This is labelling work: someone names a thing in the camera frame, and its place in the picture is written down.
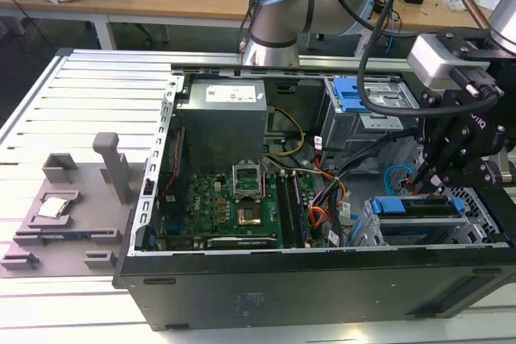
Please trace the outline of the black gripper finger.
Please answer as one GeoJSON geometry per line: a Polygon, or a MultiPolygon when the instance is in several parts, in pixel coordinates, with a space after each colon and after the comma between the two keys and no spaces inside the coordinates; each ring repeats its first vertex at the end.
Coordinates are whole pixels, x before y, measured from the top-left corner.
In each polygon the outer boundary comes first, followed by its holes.
{"type": "Polygon", "coordinates": [[[453,164],[457,141],[454,134],[457,116],[445,114],[435,118],[420,118],[416,141],[422,145],[422,162],[413,173],[412,185],[417,194],[434,193],[442,184],[447,168],[453,164]]]}
{"type": "Polygon", "coordinates": [[[496,165],[478,155],[471,134],[454,134],[430,140],[427,144],[427,167],[428,180],[433,185],[499,185],[499,171],[496,165]]]}

